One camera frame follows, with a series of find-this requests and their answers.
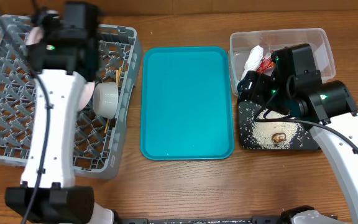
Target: plastic dish rack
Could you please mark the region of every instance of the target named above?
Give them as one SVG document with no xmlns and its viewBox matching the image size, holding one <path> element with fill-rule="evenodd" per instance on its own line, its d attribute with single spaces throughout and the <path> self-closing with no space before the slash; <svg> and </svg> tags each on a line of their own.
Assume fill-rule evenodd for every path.
<svg viewBox="0 0 358 224">
<path fill-rule="evenodd" d="M 7 44 L 20 43 L 25 51 L 25 39 L 30 32 L 28 17 L 4 16 L 8 36 L 0 27 L 0 164 L 25 166 L 29 155 L 35 106 L 34 81 L 29 77 L 27 62 Z M 78 113 L 74 139 L 73 167 L 76 174 L 111 179 L 118 173 L 127 133 L 126 118 L 129 100 L 139 74 L 142 45 L 131 27 L 100 25 L 101 68 L 95 83 L 118 83 L 117 113 L 110 120 L 95 115 L 92 102 Z M 119 78 L 116 71 L 121 68 Z"/>
</svg>

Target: wooden surface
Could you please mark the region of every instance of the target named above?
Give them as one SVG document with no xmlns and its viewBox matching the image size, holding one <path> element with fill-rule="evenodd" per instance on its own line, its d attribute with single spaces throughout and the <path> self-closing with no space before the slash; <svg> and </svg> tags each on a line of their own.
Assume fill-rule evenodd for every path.
<svg viewBox="0 0 358 224">
<path fill-rule="evenodd" d="M 107 24 L 137 30 L 144 53 L 152 47 L 216 45 L 229 50 L 233 32 L 321 27 L 334 55 L 336 79 L 358 104 L 358 11 L 212 14 L 198 16 L 109 17 Z M 121 217 L 235 218 L 278 215 L 311 205 L 321 213 L 351 220 L 335 176 L 322 152 L 246 151 L 238 143 L 218 161 L 150 161 L 139 149 L 142 74 L 132 94 L 128 132 L 118 176 L 113 180 L 78 177 L 96 201 Z M 237 128 L 236 97 L 232 95 Z M 21 219 L 4 204 L 6 187 L 18 186 L 23 168 L 0 166 L 0 223 Z"/>
<path fill-rule="evenodd" d="M 209 14 L 233 12 L 283 12 L 358 10 L 358 0 L 82 0 L 99 6 L 107 16 Z M 34 12 L 32 0 L 0 0 L 3 13 L 28 15 Z M 37 0 L 38 5 L 63 12 L 59 0 Z"/>
</svg>

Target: clear plastic container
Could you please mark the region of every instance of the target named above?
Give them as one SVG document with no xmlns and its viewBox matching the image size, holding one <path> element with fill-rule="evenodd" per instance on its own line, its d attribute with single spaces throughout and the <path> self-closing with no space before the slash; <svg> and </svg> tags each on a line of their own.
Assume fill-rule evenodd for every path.
<svg viewBox="0 0 358 224">
<path fill-rule="evenodd" d="M 233 33 L 230 36 L 229 66 L 232 92 L 238 96 L 237 84 L 244 72 L 244 65 L 250 51 L 259 45 L 264 49 L 264 55 L 270 50 L 279 50 L 297 44 L 310 44 L 313 50 L 314 62 L 321 71 L 323 83 L 335 76 L 333 53 L 323 29 L 287 29 L 264 30 L 253 32 Z"/>
</svg>

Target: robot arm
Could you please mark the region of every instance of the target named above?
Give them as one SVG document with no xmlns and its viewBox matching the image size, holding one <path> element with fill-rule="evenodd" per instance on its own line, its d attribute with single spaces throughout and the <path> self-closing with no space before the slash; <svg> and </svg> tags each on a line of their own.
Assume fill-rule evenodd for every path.
<svg viewBox="0 0 358 224">
<path fill-rule="evenodd" d="M 239 101 L 252 101 L 262 109 L 290 114 L 301 121 L 329 127 L 358 147 L 358 108 L 346 86 L 333 81 L 322 84 L 320 71 L 314 64 L 310 45 L 302 44 L 277 50 L 272 76 L 248 72 L 237 89 Z M 295 119 L 258 119 L 256 122 L 301 122 Z M 305 126 L 319 144 L 333 168 L 346 198 L 353 223 L 358 223 L 358 150 L 340 136 L 316 126 Z M 286 217 L 286 223 L 335 223 L 311 208 L 297 210 Z"/>
<path fill-rule="evenodd" d="M 29 159 L 21 186 L 6 189 L 5 203 L 24 217 L 22 223 L 29 220 L 34 223 L 113 224 L 117 218 L 113 211 L 94 202 L 91 187 L 75 186 L 73 173 L 78 103 L 84 84 L 93 81 L 99 68 L 98 8 L 85 3 L 67 3 L 67 19 L 63 22 L 55 14 L 40 13 L 38 18 L 42 19 L 36 26 L 42 27 L 44 36 L 27 47 L 27 60 L 44 84 L 50 117 L 48 119 L 45 96 L 37 81 Z"/>
<path fill-rule="evenodd" d="M 346 113 L 335 116 L 331 118 L 331 124 L 326 126 L 347 136 L 358 147 L 358 115 Z M 350 145 L 327 130 L 313 127 L 310 133 L 333 168 L 349 206 L 353 223 L 358 223 L 358 155 L 353 152 Z"/>
</svg>

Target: white ceramic bowl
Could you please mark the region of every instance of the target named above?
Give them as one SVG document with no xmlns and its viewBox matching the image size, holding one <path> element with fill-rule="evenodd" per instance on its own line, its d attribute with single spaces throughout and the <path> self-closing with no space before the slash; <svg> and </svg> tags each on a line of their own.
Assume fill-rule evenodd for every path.
<svg viewBox="0 0 358 224">
<path fill-rule="evenodd" d="M 115 82 L 109 82 L 96 85 L 92 105 L 96 114 L 113 119 L 118 107 L 117 84 Z"/>
</svg>

